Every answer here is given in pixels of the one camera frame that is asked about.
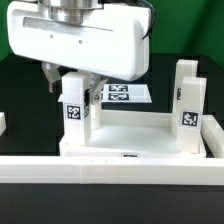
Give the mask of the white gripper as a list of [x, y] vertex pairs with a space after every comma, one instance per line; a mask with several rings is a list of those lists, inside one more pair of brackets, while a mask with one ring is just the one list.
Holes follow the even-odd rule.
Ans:
[[61, 79], [58, 65], [100, 74], [90, 76], [85, 91], [84, 100], [91, 105], [101, 101], [106, 76], [132, 81], [147, 72], [150, 9], [106, 4], [86, 11], [80, 24], [55, 21], [48, 11], [38, 3], [13, 1], [7, 9], [7, 27], [15, 54], [43, 61], [51, 93]]

